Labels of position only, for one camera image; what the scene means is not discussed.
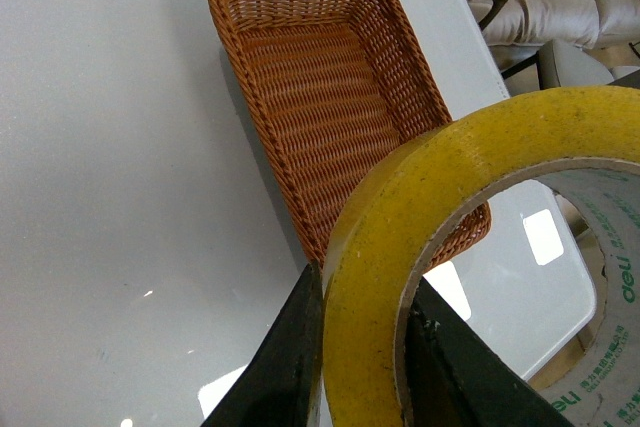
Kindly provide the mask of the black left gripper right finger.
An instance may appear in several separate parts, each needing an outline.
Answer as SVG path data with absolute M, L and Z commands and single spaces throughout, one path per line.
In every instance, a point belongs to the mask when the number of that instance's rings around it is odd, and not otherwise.
M 426 280 L 408 316 L 405 372 L 414 426 L 569 426 Z

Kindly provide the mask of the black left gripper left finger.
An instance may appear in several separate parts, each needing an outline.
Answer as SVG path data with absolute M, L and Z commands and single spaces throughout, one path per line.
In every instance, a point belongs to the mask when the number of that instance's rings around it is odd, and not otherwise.
M 320 267 L 300 274 L 255 355 L 205 426 L 317 426 L 320 420 Z

